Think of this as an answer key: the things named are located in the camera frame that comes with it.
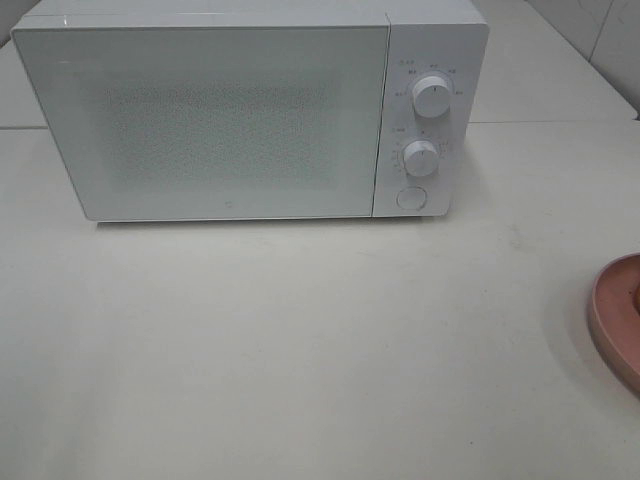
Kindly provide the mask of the burger with lettuce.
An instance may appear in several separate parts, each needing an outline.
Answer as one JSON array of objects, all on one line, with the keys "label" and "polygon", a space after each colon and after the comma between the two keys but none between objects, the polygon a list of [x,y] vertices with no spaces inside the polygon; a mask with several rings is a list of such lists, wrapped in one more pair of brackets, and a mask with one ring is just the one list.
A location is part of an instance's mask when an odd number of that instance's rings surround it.
[{"label": "burger with lettuce", "polygon": [[640,287],[639,286],[634,293],[634,306],[639,315],[640,314]]}]

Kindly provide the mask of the white dial knob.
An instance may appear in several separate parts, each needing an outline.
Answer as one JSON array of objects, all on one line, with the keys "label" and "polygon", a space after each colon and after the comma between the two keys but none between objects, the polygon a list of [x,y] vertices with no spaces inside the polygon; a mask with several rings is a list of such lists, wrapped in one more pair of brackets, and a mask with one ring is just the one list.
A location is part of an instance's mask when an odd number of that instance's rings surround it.
[{"label": "white dial knob", "polygon": [[439,160],[439,151],[429,140],[413,141],[402,152],[404,170],[416,178],[433,174],[438,169]]},{"label": "white dial knob", "polygon": [[414,112],[426,119],[444,115],[450,108],[453,88],[451,81],[441,72],[428,72],[410,88]]}]

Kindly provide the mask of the lower white dial knob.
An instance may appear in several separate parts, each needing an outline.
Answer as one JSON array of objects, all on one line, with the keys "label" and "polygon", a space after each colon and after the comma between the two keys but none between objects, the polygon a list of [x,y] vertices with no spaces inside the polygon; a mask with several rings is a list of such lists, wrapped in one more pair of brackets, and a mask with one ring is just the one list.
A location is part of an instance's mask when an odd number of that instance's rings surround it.
[{"label": "lower white dial knob", "polygon": [[439,160],[439,151],[429,140],[413,141],[402,152],[404,170],[416,178],[433,174],[438,169]]}]

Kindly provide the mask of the white microwave oven body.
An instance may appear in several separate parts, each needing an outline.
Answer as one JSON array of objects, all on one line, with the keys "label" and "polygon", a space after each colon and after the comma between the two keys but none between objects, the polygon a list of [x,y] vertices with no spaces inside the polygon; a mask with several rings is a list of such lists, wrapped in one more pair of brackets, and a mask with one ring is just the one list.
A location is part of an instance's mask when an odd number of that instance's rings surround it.
[{"label": "white microwave oven body", "polygon": [[[469,1],[42,1],[11,36],[16,46],[19,30],[364,27],[388,31],[372,209],[366,216],[304,218],[444,215],[489,36],[486,20]],[[433,71],[448,77],[453,95],[444,115],[426,119],[415,114],[410,88]],[[402,152],[416,140],[429,140],[439,151],[438,169],[426,177],[409,176],[403,167]],[[396,203],[410,186],[427,192],[420,211]]]}]

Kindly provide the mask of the round white door button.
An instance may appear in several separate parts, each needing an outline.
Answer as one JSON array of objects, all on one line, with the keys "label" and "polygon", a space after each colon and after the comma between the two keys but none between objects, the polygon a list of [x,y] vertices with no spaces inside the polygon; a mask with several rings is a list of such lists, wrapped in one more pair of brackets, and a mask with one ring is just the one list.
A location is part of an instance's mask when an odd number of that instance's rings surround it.
[{"label": "round white door button", "polygon": [[425,207],[427,199],[427,192],[423,188],[410,186],[398,193],[396,203],[402,210],[420,211]]}]

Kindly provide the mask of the pink round plate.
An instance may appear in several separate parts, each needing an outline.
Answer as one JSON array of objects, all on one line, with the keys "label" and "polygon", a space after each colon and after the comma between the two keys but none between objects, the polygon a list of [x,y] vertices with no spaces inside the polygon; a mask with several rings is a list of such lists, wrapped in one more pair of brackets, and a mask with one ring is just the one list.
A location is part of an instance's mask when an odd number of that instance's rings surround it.
[{"label": "pink round plate", "polygon": [[639,254],[607,264],[596,276],[589,299],[588,327],[593,343],[614,375],[639,394]]}]

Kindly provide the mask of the upper white dial knob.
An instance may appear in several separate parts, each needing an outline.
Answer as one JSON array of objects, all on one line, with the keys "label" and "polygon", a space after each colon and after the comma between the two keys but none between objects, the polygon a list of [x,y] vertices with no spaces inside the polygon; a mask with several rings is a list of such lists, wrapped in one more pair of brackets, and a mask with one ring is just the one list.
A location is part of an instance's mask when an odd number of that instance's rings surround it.
[{"label": "upper white dial knob", "polygon": [[428,72],[410,88],[414,112],[426,119],[444,115],[450,108],[453,88],[451,81],[441,72]]}]

